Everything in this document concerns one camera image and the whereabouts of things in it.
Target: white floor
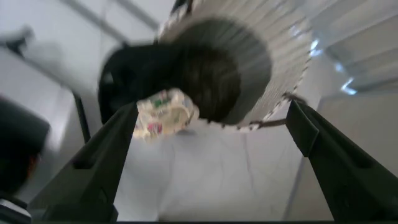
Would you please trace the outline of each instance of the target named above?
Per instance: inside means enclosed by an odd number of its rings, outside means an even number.
[[[316,108],[347,76],[313,59],[298,94]],[[276,117],[283,117],[287,107]],[[116,195],[119,220],[281,220],[302,160],[286,127],[249,134],[132,140]]]

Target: basket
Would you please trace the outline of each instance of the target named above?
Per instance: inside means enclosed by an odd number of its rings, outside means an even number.
[[[157,41],[209,45],[238,64],[241,94],[224,123],[194,126],[248,132],[289,102],[311,61],[312,28],[286,0],[193,0],[159,29]]]

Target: black cloth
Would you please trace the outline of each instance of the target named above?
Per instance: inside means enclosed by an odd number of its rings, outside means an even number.
[[[187,50],[181,45],[150,44],[115,51],[99,81],[102,123],[123,105],[181,86],[181,78],[174,71]]]

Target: basket opening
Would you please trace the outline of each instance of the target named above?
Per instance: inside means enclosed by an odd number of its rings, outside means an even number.
[[[241,93],[222,123],[239,124],[263,96],[271,79],[272,61],[267,44],[244,26],[223,18],[200,21],[174,41],[223,50],[234,59],[241,76]]]

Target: laundry basket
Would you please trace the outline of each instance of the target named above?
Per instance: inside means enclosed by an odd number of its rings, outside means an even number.
[[[157,41],[208,45],[234,58],[241,94],[222,123],[196,128],[253,131],[289,102],[310,63],[312,28],[293,1],[187,1],[161,27]]]

